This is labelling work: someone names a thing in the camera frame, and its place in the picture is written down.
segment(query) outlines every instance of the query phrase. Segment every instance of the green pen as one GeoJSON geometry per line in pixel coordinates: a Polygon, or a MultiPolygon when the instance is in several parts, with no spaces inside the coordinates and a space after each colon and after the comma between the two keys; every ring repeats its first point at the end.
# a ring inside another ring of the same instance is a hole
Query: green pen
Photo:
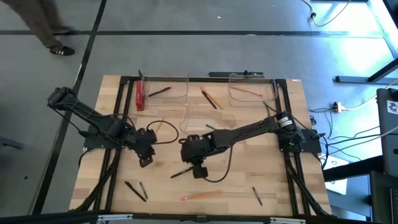
{"type": "Polygon", "coordinates": [[[142,192],[143,192],[143,193],[144,193],[144,195],[145,195],[145,198],[146,198],[146,199],[148,199],[147,192],[145,191],[145,188],[144,188],[144,186],[143,186],[142,182],[139,182],[139,185],[141,186],[141,189],[142,189],[142,192]]]}

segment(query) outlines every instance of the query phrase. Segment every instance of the sticker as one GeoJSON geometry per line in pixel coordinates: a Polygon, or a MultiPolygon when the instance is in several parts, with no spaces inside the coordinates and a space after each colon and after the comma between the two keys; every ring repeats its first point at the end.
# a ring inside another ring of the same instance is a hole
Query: sticker
{"type": "Polygon", "coordinates": [[[388,113],[398,114],[398,102],[387,100],[388,113]]]}

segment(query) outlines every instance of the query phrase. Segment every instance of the white cable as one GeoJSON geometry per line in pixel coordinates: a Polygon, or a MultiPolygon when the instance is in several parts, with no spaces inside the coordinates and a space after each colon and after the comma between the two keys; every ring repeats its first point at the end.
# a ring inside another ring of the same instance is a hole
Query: white cable
{"type": "Polygon", "coordinates": [[[351,145],[351,146],[344,147],[344,148],[342,148],[341,150],[348,149],[348,148],[354,147],[354,146],[358,146],[358,145],[360,145],[360,144],[364,144],[364,143],[367,143],[367,142],[369,142],[369,141],[373,141],[373,140],[378,139],[378,138],[382,138],[382,137],[384,137],[384,136],[390,134],[391,132],[394,132],[396,129],[398,129],[398,126],[396,126],[395,128],[391,129],[390,131],[388,131],[388,132],[386,132],[386,133],[384,133],[384,134],[382,134],[382,135],[380,135],[380,136],[378,136],[378,137],[375,137],[375,138],[372,138],[372,139],[369,139],[369,140],[367,140],[367,141],[363,141],[363,142],[360,142],[360,143],[356,143],[356,144],[353,144],[353,145],[351,145]]]}
{"type": "MultiPolygon", "coordinates": [[[[310,8],[310,10],[311,10],[311,14],[313,14],[313,8],[312,8],[311,4],[308,3],[306,0],[301,0],[301,1],[304,2],[306,5],[309,6],[309,8],[310,8]]],[[[328,25],[329,23],[331,23],[332,21],[334,21],[334,20],[338,17],[338,15],[340,15],[340,14],[344,11],[344,9],[346,9],[346,7],[348,6],[348,4],[349,4],[351,1],[352,1],[352,0],[349,0],[349,1],[347,2],[346,6],[344,6],[344,8],[343,8],[334,18],[332,18],[331,20],[329,20],[327,23],[325,23],[325,24],[323,24],[323,25],[318,25],[317,22],[315,22],[315,16],[312,16],[312,15],[311,15],[311,18],[312,18],[313,23],[314,23],[317,27],[323,27],[323,26],[328,25]]]]}
{"type": "MultiPolygon", "coordinates": [[[[386,88],[389,88],[390,86],[392,86],[392,85],[393,85],[395,82],[397,82],[397,81],[398,81],[398,79],[394,80],[392,83],[390,83],[388,86],[386,86],[385,89],[386,89],[386,88]]],[[[377,94],[375,94],[374,96],[370,97],[370,98],[369,98],[368,100],[366,100],[364,103],[362,103],[362,104],[360,104],[360,105],[358,105],[358,106],[356,106],[356,107],[354,107],[354,108],[345,108],[345,107],[342,105],[342,106],[341,106],[341,110],[346,110],[346,111],[356,110],[356,109],[362,107],[363,105],[365,105],[367,102],[371,101],[371,99],[375,98],[376,96],[377,96],[377,94]]]]}

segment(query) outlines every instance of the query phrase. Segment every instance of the red object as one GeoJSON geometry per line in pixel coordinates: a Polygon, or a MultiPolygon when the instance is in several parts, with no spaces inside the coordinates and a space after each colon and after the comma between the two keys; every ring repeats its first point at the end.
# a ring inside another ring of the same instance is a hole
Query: red object
{"type": "Polygon", "coordinates": [[[138,81],[137,82],[137,91],[136,91],[136,106],[138,111],[144,110],[145,105],[145,97],[144,97],[144,82],[138,81]]]}

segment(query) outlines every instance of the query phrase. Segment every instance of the concrete floor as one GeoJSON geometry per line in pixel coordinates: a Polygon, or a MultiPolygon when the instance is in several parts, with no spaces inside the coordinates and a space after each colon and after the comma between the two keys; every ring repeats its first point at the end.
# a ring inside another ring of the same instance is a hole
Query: concrete floor
{"type": "MultiPolygon", "coordinates": [[[[57,1],[65,23],[78,30],[92,29],[100,2],[57,1]]],[[[319,23],[327,21],[345,5],[343,2],[312,4],[319,23]]],[[[147,73],[185,72],[190,76],[206,76],[210,71],[256,70],[275,78],[298,78],[303,82],[308,107],[313,109],[329,106],[334,101],[341,101],[346,107],[355,106],[383,87],[333,81],[337,75],[372,75],[393,60],[382,30],[366,3],[352,2],[340,17],[321,28],[308,23],[308,15],[308,7],[299,0],[108,1],[99,30],[319,30],[330,33],[327,37],[301,33],[292,36],[98,35],[79,99],[94,106],[103,75],[137,75],[139,69],[147,73]]],[[[0,4],[0,33],[2,30],[27,30],[4,4],[0,4]]],[[[89,36],[60,38],[65,45],[76,49],[76,55],[51,55],[32,35],[0,35],[0,136],[25,143],[23,150],[8,147],[0,150],[0,217],[26,215],[31,210],[61,120],[45,106],[45,100],[55,87],[73,86],[89,36]]],[[[314,114],[314,117],[318,121],[315,126],[318,132],[329,133],[326,115],[314,114]]],[[[72,121],[83,129],[87,127],[78,119],[72,121]]],[[[332,137],[352,136],[378,126],[376,102],[360,110],[333,114],[333,122],[332,137]]],[[[83,138],[69,128],[43,213],[68,210],[82,145],[83,138]]],[[[379,141],[374,141],[345,152],[365,159],[380,155],[381,146],[379,141]]],[[[335,156],[355,161],[341,153],[335,156]]],[[[349,188],[362,185],[367,191],[364,181],[367,184],[367,178],[359,182],[349,180],[349,188]]],[[[330,200],[339,204],[348,199],[330,193],[330,200]]],[[[355,212],[367,215],[364,209],[355,212]]],[[[337,208],[333,212],[341,213],[337,208]]]]}

